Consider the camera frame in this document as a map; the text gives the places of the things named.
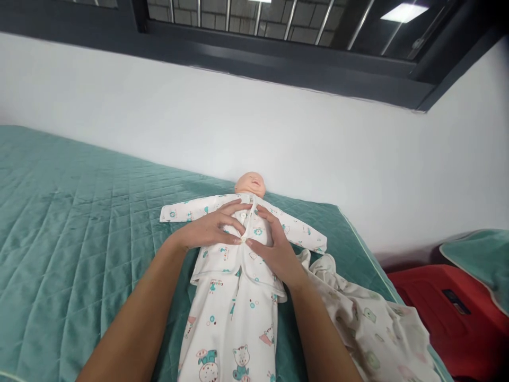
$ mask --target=human hand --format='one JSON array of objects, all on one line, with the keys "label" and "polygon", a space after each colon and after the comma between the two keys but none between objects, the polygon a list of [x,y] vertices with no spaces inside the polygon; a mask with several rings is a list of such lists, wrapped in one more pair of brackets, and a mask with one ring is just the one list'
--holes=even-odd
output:
[{"label": "human hand", "polygon": [[308,275],[295,256],[293,248],[286,239],[285,232],[279,219],[272,215],[265,207],[258,205],[258,216],[270,223],[274,245],[267,247],[259,241],[248,239],[245,243],[257,255],[265,260],[273,271],[290,290],[299,287],[308,280]]},{"label": "human hand", "polygon": [[240,238],[224,232],[222,226],[232,225],[240,235],[243,235],[245,232],[244,226],[231,215],[236,211],[249,210],[252,206],[252,204],[241,203],[240,199],[226,203],[218,210],[180,228],[170,238],[186,252],[192,248],[217,243],[238,245],[241,243]]}]

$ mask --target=mattress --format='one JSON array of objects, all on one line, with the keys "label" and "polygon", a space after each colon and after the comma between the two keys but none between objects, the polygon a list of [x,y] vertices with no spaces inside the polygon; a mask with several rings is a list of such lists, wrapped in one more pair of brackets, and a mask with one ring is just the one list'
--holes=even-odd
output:
[{"label": "mattress", "polygon": [[[156,250],[184,224],[159,223],[161,207],[233,190],[24,127],[0,126],[0,158],[0,379],[73,381]],[[328,237],[341,276],[402,302],[336,206],[265,199]],[[154,380],[177,378],[197,253],[183,265]],[[277,380],[306,380],[291,302],[279,305],[277,343]]]}]

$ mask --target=window frame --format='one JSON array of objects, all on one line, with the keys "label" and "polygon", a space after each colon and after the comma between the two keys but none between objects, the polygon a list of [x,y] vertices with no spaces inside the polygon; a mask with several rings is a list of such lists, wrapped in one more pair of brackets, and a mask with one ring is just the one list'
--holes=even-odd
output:
[{"label": "window frame", "polygon": [[117,4],[0,0],[0,31],[418,111],[503,36],[481,0],[463,0],[418,62],[159,22],[144,0]]}]

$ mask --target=white wall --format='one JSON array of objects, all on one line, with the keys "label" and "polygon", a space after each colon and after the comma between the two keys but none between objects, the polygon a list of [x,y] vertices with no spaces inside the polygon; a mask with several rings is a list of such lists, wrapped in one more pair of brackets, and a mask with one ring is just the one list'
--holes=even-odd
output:
[{"label": "white wall", "polygon": [[509,229],[505,49],[422,115],[0,34],[0,123],[224,179],[259,171],[273,192],[339,205],[386,265]]}]

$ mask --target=white baby clothing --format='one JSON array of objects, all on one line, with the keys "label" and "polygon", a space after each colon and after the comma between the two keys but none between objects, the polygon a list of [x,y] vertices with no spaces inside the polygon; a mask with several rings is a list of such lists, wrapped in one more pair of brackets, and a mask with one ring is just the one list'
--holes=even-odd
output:
[{"label": "white baby clothing", "polygon": [[415,308],[346,281],[329,254],[311,266],[308,250],[298,258],[364,381],[440,382],[427,349],[429,333]]},{"label": "white baby clothing", "polygon": [[241,237],[237,246],[202,247],[191,283],[197,285],[179,360],[179,379],[219,382],[275,379],[277,303],[287,297],[282,282],[246,244],[248,238],[271,246],[270,224],[257,216],[262,205],[278,217],[287,239],[323,254],[327,238],[304,222],[284,213],[252,193],[195,199],[164,206],[161,222],[192,221],[241,199],[250,211],[233,214],[244,227],[224,231]]}]

